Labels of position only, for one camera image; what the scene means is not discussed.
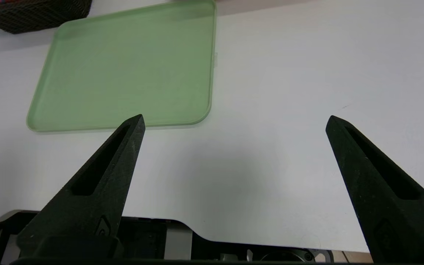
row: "translucent green plastic tray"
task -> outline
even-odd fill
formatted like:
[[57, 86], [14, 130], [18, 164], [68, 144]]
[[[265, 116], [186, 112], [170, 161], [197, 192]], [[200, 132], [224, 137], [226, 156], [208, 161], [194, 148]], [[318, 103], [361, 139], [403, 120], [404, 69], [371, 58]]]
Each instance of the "translucent green plastic tray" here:
[[33, 131], [194, 124], [211, 105], [216, 8], [178, 1], [67, 22], [54, 35], [27, 125]]

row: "white table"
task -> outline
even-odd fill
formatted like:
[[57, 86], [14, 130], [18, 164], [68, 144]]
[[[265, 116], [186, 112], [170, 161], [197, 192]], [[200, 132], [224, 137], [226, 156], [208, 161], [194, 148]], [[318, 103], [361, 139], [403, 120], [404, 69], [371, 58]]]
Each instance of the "white table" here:
[[[94, 0], [91, 14], [161, 0]], [[325, 134], [352, 122], [424, 187], [424, 0], [220, 0], [212, 110], [148, 129], [124, 215], [209, 240], [367, 251]], [[112, 131], [25, 125], [54, 29], [0, 31], [0, 216], [40, 210]]]

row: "cable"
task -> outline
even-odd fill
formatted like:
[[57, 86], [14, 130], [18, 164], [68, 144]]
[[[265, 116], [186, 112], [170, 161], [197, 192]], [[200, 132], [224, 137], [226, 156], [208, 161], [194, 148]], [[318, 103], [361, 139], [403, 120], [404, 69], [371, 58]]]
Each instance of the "cable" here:
[[344, 258], [346, 259], [346, 262], [350, 263], [350, 261], [348, 260], [348, 257], [346, 256], [346, 254], [344, 253], [344, 251], [342, 251]]

